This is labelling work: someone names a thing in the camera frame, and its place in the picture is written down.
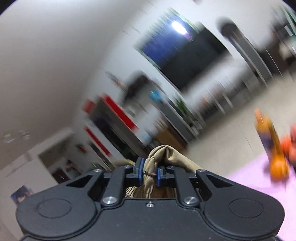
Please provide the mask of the khaki cloth garment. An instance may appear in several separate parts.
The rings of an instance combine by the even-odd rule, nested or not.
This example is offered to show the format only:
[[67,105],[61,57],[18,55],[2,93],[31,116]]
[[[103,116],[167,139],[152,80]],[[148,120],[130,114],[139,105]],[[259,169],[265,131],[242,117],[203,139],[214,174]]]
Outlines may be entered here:
[[103,197],[111,197],[112,205],[125,198],[173,199],[185,207],[198,206],[199,196],[192,182],[201,169],[173,147],[154,148],[140,165],[116,168],[109,178]]

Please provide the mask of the wooden cabinet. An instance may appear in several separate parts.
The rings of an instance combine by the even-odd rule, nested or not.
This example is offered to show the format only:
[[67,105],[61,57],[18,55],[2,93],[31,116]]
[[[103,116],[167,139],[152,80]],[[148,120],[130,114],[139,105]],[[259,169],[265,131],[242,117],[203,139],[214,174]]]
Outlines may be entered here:
[[186,149],[186,141],[170,123],[160,119],[156,123],[156,129],[158,130],[156,139],[159,143],[171,146],[179,152]]

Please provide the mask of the red door banner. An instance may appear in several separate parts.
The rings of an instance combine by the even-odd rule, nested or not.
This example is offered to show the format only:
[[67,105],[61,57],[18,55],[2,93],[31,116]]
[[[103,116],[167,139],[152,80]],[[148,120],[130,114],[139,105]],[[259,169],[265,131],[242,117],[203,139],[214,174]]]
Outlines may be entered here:
[[131,131],[135,131],[138,129],[137,125],[132,121],[132,119],[109,95],[104,94],[102,100]]

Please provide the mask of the purple table cloth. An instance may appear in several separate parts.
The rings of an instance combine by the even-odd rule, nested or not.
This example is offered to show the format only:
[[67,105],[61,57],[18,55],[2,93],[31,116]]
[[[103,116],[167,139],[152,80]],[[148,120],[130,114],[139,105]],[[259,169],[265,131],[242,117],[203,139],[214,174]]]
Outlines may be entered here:
[[226,177],[237,191],[238,198],[230,202],[231,216],[244,221],[255,221],[258,227],[247,229],[257,232],[267,228],[269,233],[278,231],[279,240],[295,240],[295,172],[288,168],[284,181],[273,182],[269,173],[267,154],[252,161],[234,174]]

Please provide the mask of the orange juice bottle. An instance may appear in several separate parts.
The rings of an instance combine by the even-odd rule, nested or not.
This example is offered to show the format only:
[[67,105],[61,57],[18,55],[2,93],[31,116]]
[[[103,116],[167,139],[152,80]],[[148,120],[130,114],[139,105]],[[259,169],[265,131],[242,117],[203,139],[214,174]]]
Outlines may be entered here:
[[272,181],[281,182],[287,180],[290,166],[282,151],[280,140],[270,118],[259,109],[254,111],[256,118],[256,130],[269,160],[269,174]]

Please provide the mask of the red apple fruit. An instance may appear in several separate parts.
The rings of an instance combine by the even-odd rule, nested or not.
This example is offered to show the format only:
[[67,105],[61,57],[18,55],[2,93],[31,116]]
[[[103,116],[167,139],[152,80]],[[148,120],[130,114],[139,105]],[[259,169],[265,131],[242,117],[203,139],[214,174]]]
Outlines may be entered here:
[[295,167],[295,141],[292,141],[290,135],[285,135],[281,138],[280,144],[284,156]]

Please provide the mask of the wall television screen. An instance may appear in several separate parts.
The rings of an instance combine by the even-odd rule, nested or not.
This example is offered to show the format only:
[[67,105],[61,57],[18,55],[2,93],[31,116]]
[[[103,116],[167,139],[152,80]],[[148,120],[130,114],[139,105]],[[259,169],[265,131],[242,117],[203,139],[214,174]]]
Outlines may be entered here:
[[172,8],[158,18],[135,49],[178,91],[230,54],[203,24],[191,23]]

